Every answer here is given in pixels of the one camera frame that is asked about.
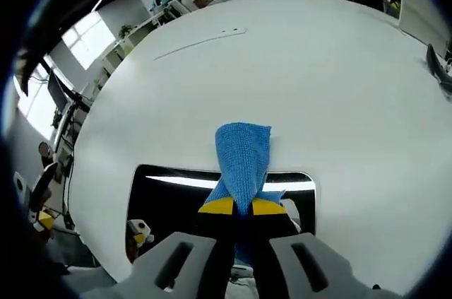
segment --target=rectangular opening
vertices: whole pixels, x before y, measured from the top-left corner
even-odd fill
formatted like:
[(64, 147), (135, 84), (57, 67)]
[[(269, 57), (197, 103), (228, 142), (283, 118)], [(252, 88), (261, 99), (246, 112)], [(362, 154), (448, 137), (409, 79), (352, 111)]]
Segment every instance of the rectangular opening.
[(303, 244), (292, 245), (297, 258), (303, 266), (313, 292), (317, 293), (328, 287), (328, 281), (319, 264)]
[(171, 254), (171, 257), (167, 260), (167, 263), (163, 266), (162, 271), (159, 273), (155, 285), (171, 292), (174, 287), (174, 281), (179, 275), (186, 258), (189, 257), (193, 245), (187, 242), (181, 242)]

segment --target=blue towel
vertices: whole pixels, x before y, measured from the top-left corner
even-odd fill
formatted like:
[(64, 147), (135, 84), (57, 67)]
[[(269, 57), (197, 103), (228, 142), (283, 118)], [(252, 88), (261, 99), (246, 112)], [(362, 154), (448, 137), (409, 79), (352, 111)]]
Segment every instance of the blue towel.
[(282, 192), (262, 192), (270, 160), (270, 126), (235, 122), (215, 134), (221, 178), (206, 203), (231, 196), (239, 215), (248, 214), (253, 198), (280, 203)]

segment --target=desk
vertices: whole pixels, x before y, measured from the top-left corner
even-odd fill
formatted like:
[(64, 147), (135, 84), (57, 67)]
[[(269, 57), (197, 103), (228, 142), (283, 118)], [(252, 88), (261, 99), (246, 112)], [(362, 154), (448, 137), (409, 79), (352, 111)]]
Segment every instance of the desk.
[(367, 285), (408, 291), (450, 232), (452, 108), (396, 22), (343, 0), (233, 0), (147, 36), (76, 143), (71, 215), (106, 271), (131, 271), (137, 165), (219, 170), (215, 131), (243, 121), (273, 126), (270, 171), (312, 176), (318, 238)]

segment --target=window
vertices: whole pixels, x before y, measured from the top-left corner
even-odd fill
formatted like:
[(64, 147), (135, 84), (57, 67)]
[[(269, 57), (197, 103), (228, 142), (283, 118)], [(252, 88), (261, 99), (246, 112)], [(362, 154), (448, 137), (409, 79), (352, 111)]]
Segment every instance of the window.
[[(53, 68), (54, 64), (49, 57), (44, 57), (47, 63)], [(28, 122), (47, 140), (50, 140), (54, 128), (52, 122), (54, 119), (55, 109), (57, 108), (49, 91), (47, 90), (47, 82), (49, 74), (47, 74), (41, 64), (38, 64), (28, 81), (28, 96), (20, 89), (19, 83), (14, 79), (16, 90), (19, 94), (18, 108), (25, 116)]]
[(84, 69), (88, 69), (115, 40), (97, 12), (78, 21), (63, 34), (62, 39)]

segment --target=white tabletop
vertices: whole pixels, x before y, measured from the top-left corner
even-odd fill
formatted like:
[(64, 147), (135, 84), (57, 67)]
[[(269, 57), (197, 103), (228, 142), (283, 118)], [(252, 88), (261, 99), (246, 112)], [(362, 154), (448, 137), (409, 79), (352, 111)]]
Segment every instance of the white tabletop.
[(355, 276), (408, 291), (451, 228), (452, 111), (394, 23), (342, 0), (234, 0), (153, 31), (76, 144), (70, 210), (101, 265), (131, 270), (137, 165), (219, 170), (215, 130), (242, 121), (273, 126), (270, 171), (313, 177), (317, 236)]

